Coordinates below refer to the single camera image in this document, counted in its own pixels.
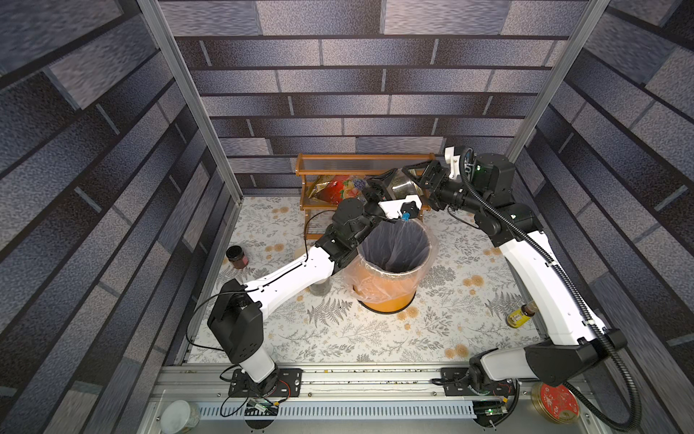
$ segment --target wooden shelf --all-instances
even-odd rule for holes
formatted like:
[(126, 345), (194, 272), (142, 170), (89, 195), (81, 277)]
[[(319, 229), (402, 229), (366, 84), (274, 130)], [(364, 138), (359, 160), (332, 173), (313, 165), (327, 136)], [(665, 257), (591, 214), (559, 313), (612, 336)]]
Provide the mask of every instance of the wooden shelf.
[[(300, 209), (304, 211), (305, 222), (310, 218), (311, 210), (336, 210), (337, 205), (327, 203), (318, 199), (306, 197), (312, 182), (306, 181), (307, 175), (380, 175), (396, 167), (434, 160), (433, 153), (422, 154), (325, 154), (325, 155), (305, 155), (299, 154), (296, 159), (294, 169), (297, 176), (301, 177), (301, 200)], [(422, 219), (423, 211), (431, 209), (424, 205), (419, 212), (419, 219)], [(307, 233), (307, 240), (317, 240), (322, 233)]]

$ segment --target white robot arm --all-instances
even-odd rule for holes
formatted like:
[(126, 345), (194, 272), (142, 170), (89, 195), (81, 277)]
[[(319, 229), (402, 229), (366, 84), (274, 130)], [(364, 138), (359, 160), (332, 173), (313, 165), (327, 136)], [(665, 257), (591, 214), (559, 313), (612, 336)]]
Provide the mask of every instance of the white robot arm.
[(416, 194), (386, 199), (375, 183), (364, 189), (368, 199), (347, 199), (337, 207), (325, 235), (307, 254), (254, 281), (231, 280), (221, 288), (208, 326), (233, 363), (238, 363), (265, 394), (276, 383), (277, 367), (262, 347), (262, 322), (278, 306), (309, 285), (346, 267), (357, 246), (381, 222), (417, 216), (422, 202)]
[[(469, 385), (483, 390), (508, 378), (538, 378), (559, 385), (612, 357), (607, 345), (623, 348), (624, 335), (608, 331), (575, 288), (568, 287), (570, 281), (561, 276), (564, 271), (536, 216), (528, 206), (514, 202), (510, 188), (514, 166), (498, 154), (475, 158), (470, 149), (447, 149), (446, 158), (458, 166), (457, 174), (463, 173), (462, 181), (449, 176), (437, 160), (404, 167), (403, 173), (429, 193), (425, 200), (433, 210), (453, 207), (475, 213), (479, 228), (501, 249), (535, 300), (549, 335), (539, 344), (493, 349), (472, 357)], [(381, 187), (369, 183), (366, 204), (357, 199), (341, 202), (332, 224), (307, 256), (245, 285), (232, 280), (223, 286), (222, 292), (229, 294), (218, 297), (208, 326), (229, 359), (240, 364), (255, 383), (257, 393), (269, 392), (277, 382), (277, 367), (262, 348), (263, 319), (303, 288), (346, 267), (378, 224), (414, 217), (421, 209), (418, 196), (388, 201)]]

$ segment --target trash can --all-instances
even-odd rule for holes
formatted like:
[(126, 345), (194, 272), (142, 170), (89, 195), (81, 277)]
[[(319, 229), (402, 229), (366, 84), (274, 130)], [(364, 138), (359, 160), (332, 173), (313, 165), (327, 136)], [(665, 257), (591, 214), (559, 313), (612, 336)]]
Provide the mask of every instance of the trash can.
[(397, 313), (414, 299), (417, 285), (438, 253), (435, 236), (417, 219), (382, 222), (344, 270), (353, 296), (377, 313)]

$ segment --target metal rail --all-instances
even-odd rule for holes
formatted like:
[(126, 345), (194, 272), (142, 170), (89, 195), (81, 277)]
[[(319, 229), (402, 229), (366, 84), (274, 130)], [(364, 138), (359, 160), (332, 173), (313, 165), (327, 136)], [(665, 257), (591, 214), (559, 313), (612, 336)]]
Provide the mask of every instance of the metal rail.
[(229, 166), (229, 162), (226, 160), (226, 155), (222, 150), (219, 137), (217, 137), (217, 134), (214, 132), (210, 116), (203, 105), (202, 99), (200, 99), (200, 94), (195, 87), (193, 77), (190, 75), (188, 67), (183, 60), (183, 56), (178, 49), (174, 35), (171, 33), (171, 29), (164, 18), (164, 13), (159, 7), (159, 2), (157, 0), (137, 0), (137, 3), (140, 9), (142, 9), (142, 14), (154, 35), (154, 39), (162, 50), (164, 59), (167, 64), (169, 64), (171, 73), (176, 79), (178, 88), (183, 94), (183, 98), (188, 104), (188, 108), (193, 114), (195, 122), (200, 128), (203, 139), (205, 139), (205, 143), (212, 153), (212, 157), (219, 168), (219, 173), (224, 179), (224, 183), (231, 193), (231, 197), (237, 205), (240, 205), (241, 198), (243, 197), (241, 188), (236, 181), (234, 172)]
[[(217, 282), (217, 276), (219, 275), (219, 268), (221, 267), (221, 263), (224, 259), (224, 252), (229, 246), (229, 241), (231, 240), (231, 235), (234, 233), (234, 226), (236, 226), (236, 221), (239, 218), (240, 212), (241, 205), (235, 205), (231, 215), (229, 216), (229, 222), (227, 223), (226, 228), (224, 229), (224, 233), (221, 236), (221, 241), (217, 246), (217, 250), (210, 252), (210, 254), (214, 254), (214, 259), (212, 262), (212, 266), (208, 271), (208, 275), (207, 277), (205, 277), (205, 283), (203, 285), (203, 288), (200, 290), (200, 295), (198, 296), (198, 302), (196, 303), (196, 307), (199, 306), (200, 302), (206, 300), (210, 295), (212, 295), (214, 284)], [(190, 319), (190, 321), (188, 321), (188, 324), (186, 324), (186, 333), (188, 333), (190, 329), (195, 330), (197, 333), (197, 330), (200, 329), (200, 324), (203, 321), (204, 314), (204, 308), (201, 308), (198, 312), (196, 312), (196, 314)], [(176, 354), (176, 358), (173, 362), (176, 366), (179, 366), (181, 363), (183, 363), (185, 354), (188, 351), (188, 347), (188, 341), (184, 338), (181, 342), (180, 347), (178, 347), (178, 353)]]
[(557, 89), (559, 89), (559, 85), (564, 81), (564, 77), (566, 77), (568, 70), (581, 52), (581, 49), (588, 40), (588, 36), (593, 32), (595, 25), (598, 23), (608, 3), (609, 0), (591, 0), (586, 6), (583, 15), (581, 15), (581, 19), (578, 21), (576, 29), (568, 39), (568, 44), (564, 47), (564, 52), (559, 61), (555, 64), (555, 67), (552, 68), (544, 87), (537, 94), (537, 98), (535, 98), (528, 116), (523, 120), (523, 123), (516, 133), (516, 137), (511, 141), (509, 150), (506, 151), (506, 156), (511, 162), (516, 162), (525, 143), (530, 139), (530, 135), (534, 131), (537, 122), (547, 109), (547, 105), (552, 101), (552, 97), (557, 92)]
[[(472, 401), (495, 399), (493, 397), (447, 397), (441, 386), (431, 384), (430, 379), (439, 376), (442, 367), (460, 367), (466, 363), (280, 363), (280, 367), (298, 367), (304, 370), (301, 395), (292, 397), (292, 408), (305, 411), (315, 407), (364, 407), (364, 406), (410, 406), (445, 407), (462, 405)], [(219, 380), (225, 364), (186, 364), (179, 367), (163, 367), (146, 405), (139, 434), (158, 434), (157, 418), (173, 401), (205, 404), (206, 408), (220, 406), (227, 397), (229, 383)], [(586, 381), (578, 376), (571, 381), (583, 394), (593, 397)], [(530, 389), (534, 382), (523, 382), (520, 386), (519, 409), (530, 417), (534, 410), (530, 405)], [(237, 407), (243, 399), (231, 398), (228, 407)], [(219, 421), (239, 428), (238, 420)], [(586, 411), (581, 415), (581, 432), (605, 434), (608, 431), (595, 417)]]

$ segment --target white container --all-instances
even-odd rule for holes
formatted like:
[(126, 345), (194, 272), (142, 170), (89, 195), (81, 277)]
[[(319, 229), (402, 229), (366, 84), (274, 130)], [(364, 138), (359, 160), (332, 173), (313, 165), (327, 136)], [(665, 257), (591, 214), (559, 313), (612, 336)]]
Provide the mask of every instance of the white container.
[(200, 408), (195, 403), (174, 401), (162, 413), (159, 421), (164, 434), (187, 433), (200, 422)]

